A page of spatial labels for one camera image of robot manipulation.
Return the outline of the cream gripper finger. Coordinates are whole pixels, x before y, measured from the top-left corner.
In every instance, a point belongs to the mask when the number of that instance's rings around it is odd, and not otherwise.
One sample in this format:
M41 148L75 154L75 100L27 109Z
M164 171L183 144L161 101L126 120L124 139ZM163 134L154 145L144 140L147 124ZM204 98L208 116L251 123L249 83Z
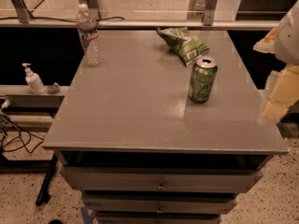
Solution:
M277 27L272 28L269 33L260 41L258 41L253 49L261 53L275 53L275 41L277 36Z
M266 80L259 121L280 122L299 101L299 66L287 64L280 72L272 71Z

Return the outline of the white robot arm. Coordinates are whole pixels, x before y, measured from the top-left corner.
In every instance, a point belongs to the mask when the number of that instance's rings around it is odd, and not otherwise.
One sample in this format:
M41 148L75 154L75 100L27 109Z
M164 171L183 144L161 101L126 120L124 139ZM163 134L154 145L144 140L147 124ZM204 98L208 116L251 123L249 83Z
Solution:
M299 1L253 49L271 53L286 64L266 80L261 116L281 121L299 101Z

